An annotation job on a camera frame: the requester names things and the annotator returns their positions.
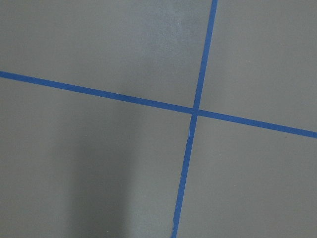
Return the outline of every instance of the gray surface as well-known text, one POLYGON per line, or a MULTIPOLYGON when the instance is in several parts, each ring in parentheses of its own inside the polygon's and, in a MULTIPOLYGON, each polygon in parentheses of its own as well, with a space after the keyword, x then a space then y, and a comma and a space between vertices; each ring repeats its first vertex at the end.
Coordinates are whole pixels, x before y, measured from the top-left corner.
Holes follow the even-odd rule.
POLYGON ((190 107, 210 4, 2 1, 0 70, 190 107))
POLYGON ((168 238, 190 116, 0 78, 0 237, 168 238))
POLYGON ((315 238, 317 140, 199 118, 178 237, 315 238))
POLYGON ((317 131, 317 1, 220 0, 201 109, 317 131))

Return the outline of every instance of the vertical blue line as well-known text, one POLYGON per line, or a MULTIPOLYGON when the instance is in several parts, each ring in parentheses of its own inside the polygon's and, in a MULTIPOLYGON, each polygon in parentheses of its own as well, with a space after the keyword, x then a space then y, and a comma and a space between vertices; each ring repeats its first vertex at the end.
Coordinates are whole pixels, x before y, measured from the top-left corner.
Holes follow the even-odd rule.
POLYGON ((178 194, 176 199, 174 218, 173 218, 173 230, 172 230, 171 238, 177 237, 177 231, 178 231, 178 225, 179 225, 180 215, 182 210, 190 156, 192 153, 195 130, 196 130, 197 116, 198 116, 199 105, 200 105, 202 92, 203 92, 204 79, 205 79, 205 73, 206 73, 208 56, 209 56, 209 49, 211 45, 212 30, 213 30, 214 19, 215 19, 215 14, 217 9, 217 2, 218 2, 217 0, 212 0, 212 3, 211 3, 210 15, 208 20, 205 44, 204 44, 204 51, 203 51, 201 65, 200 65, 196 94, 195 94, 194 105, 193 105, 193 112, 192 112, 192 116, 191 116, 190 124, 189 124, 188 139, 186 143, 184 161, 183 161, 178 194))

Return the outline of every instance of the blue line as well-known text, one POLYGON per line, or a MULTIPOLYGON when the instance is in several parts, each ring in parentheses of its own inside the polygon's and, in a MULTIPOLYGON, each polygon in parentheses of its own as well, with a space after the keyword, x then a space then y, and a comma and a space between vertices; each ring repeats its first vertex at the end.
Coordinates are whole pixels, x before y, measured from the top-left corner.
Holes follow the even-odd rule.
POLYGON ((46 79, 34 78, 34 77, 29 77, 29 76, 15 74, 15 73, 0 71, 0 77, 27 82, 27 83, 39 84, 39 85, 48 86, 52 88, 64 89, 67 91, 94 95, 94 96, 103 97, 103 98, 110 98, 110 99, 115 99, 119 101, 141 104, 141 105, 155 107, 155 108, 162 108, 162 109, 167 109, 167 110, 181 112, 181 113, 191 114, 193 111, 192 108, 174 105, 170 103, 163 103, 163 102, 153 101, 149 99, 131 97, 131 96, 123 95, 123 94, 111 93, 107 91, 86 88, 86 87, 76 86, 76 85, 67 84, 67 83, 60 83, 60 82, 50 81, 46 79))
POLYGON ((226 121, 235 122, 235 123, 244 124, 244 125, 251 125, 251 126, 261 127, 261 128, 270 129, 270 130, 287 132, 287 133, 295 134, 295 135, 303 135, 307 137, 317 138, 317 132, 314 132, 314 131, 297 129, 297 128, 293 128, 289 126, 277 125, 277 124, 272 124, 272 123, 259 121, 259 120, 240 118, 240 117, 235 117, 235 116, 230 116, 230 115, 220 114, 220 113, 213 113, 213 112, 208 112, 203 110, 199 110, 198 115, 207 117, 207 118, 226 120, 226 121))
POLYGON ((177 237, 177 231, 178 231, 180 215, 182 211, 190 156, 192 153, 193 141, 195 137, 196 122, 197 122, 197 115, 198 115, 197 113, 199 111, 199 105, 200 105, 200 101, 202 97, 205 73, 206 73, 208 56, 209 56, 209 49, 211 45, 211 37, 212 37, 212 30, 214 26, 214 19, 216 15, 217 2, 218 2, 217 0, 212 0, 212 3, 211 3, 211 9, 209 14, 209 20, 208 20, 208 26, 207 26, 207 32, 206 32, 206 38, 205 38, 205 44, 204 44, 204 51, 203 51, 203 56, 202 56, 202 61, 201 61, 201 66, 200 66, 200 71, 198 76, 198 82, 196 87, 194 105, 193 105, 194 111, 192 113, 191 120, 190 120, 189 135, 188 135, 188 139, 186 143, 184 161, 183 161, 182 172, 181 172, 181 177, 180 177, 180 182, 178 187, 171 238, 177 237))

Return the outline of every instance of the blue tape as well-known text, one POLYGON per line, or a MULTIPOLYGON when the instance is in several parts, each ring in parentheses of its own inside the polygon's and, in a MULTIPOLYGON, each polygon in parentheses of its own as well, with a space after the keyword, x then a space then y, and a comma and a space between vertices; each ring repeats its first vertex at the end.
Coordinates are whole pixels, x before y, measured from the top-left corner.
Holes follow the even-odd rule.
POLYGON ((141 104, 141 105, 155 107, 155 108, 162 108, 162 109, 167 109, 167 110, 181 112, 181 113, 191 114, 193 112, 192 108, 188 108, 184 106, 163 103, 163 102, 153 101, 149 99, 131 97, 131 96, 123 95, 123 94, 111 93, 107 91, 86 88, 86 87, 76 86, 76 85, 67 84, 67 83, 60 83, 60 82, 50 81, 46 79, 34 78, 34 77, 24 76, 24 75, 15 74, 15 73, 0 71, 0 77, 13 79, 13 80, 21 81, 21 82, 39 84, 39 85, 48 86, 52 88, 64 89, 64 90, 78 92, 78 93, 94 95, 94 96, 103 97, 103 98, 110 98, 110 99, 115 99, 119 101, 141 104))
POLYGON ((202 92, 203 92, 204 79, 205 79, 205 73, 206 73, 208 56, 209 56, 209 49, 211 45, 212 30, 214 26, 214 19, 215 19, 216 9, 217 9, 217 2, 218 2, 217 0, 212 0, 212 3, 211 3, 211 9, 209 14, 209 20, 208 20, 208 26, 207 26, 207 32, 206 32, 206 38, 205 38, 205 44, 204 44, 204 51, 203 51, 201 65, 200 65, 198 82, 196 87, 196 94, 195 94, 194 105, 193 105, 194 111, 192 113, 191 120, 190 120, 189 135, 188 135, 188 139, 186 143, 184 161, 183 161, 182 172, 181 172, 181 177, 180 177, 180 182, 178 187, 171 238, 177 237, 177 231, 178 231, 180 215, 181 215, 181 210, 183 205, 190 156, 192 153, 193 141, 194 141, 195 130, 196 130, 197 113, 199 110, 199 105, 200 105, 202 92))
POLYGON ((282 132, 295 134, 295 135, 303 135, 307 137, 317 138, 317 132, 314 132, 314 131, 297 129, 297 128, 293 128, 289 126, 277 125, 277 124, 272 124, 272 123, 259 121, 259 120, 240 118, 240 117, 235 117, 235 116, 230 116, 230 115, 220 114, 220 113, 213 113, 213 112, 208 112, 203 110, 199 110, 198 115, 207 117, 207 118, 226 120, 226 121, 235 122, 235 123, 244 124, 244 125, 251 125, 251 126, 261 127, 261 128, 270 129, 270 130, 282 131, 282 132))

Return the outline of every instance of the floor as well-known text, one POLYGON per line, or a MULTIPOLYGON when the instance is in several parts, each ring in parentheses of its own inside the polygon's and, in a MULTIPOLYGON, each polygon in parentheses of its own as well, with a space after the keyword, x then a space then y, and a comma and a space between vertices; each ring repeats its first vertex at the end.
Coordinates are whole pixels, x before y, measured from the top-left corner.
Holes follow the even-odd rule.
POLYGON ((315 238, 316 12, 5 1, 0 237, 315 238))

